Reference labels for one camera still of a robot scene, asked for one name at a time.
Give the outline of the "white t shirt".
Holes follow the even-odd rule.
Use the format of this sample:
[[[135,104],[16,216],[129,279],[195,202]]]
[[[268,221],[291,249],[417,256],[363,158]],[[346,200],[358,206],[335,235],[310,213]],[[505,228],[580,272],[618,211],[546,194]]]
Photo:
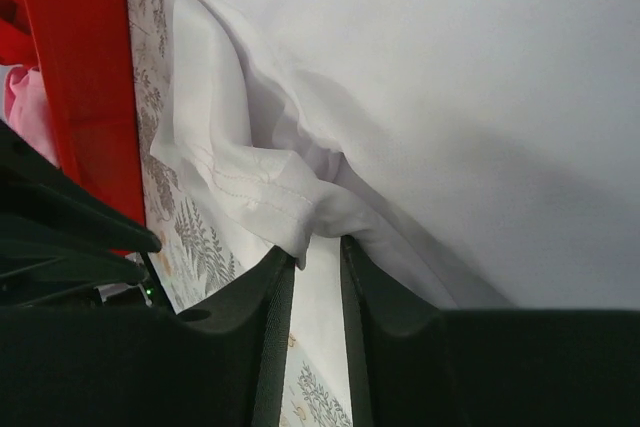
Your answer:
[[[243,263],[358,240],[440,307],[639,305],[639,0],[165,0],[152,151]]]

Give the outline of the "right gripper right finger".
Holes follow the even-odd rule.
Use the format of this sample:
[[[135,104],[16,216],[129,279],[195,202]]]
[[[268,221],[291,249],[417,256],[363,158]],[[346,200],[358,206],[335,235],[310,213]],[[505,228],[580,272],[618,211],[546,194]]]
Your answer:
[[[340,243],[357,426],[635,426],[639,315],[439,309]]]

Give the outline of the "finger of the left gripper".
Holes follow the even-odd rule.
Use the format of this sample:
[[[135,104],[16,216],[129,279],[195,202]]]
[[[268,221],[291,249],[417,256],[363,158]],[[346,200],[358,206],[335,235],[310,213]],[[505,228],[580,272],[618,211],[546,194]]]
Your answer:
[[[1,244],[1,305],[33,306],[108,284],[138,284],[144,268],[110,249],[27,241]]]
[[[161,250],[154,233],[74,183],[6,123],[1,124],[1,211],[109,250]]]

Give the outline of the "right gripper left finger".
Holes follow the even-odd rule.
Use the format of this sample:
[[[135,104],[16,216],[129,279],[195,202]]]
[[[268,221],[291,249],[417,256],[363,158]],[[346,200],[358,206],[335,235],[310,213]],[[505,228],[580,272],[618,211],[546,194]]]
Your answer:
[[[145,306],[5,308],[5,426],[275,426],[294,267],[271,249],[180,314]]]

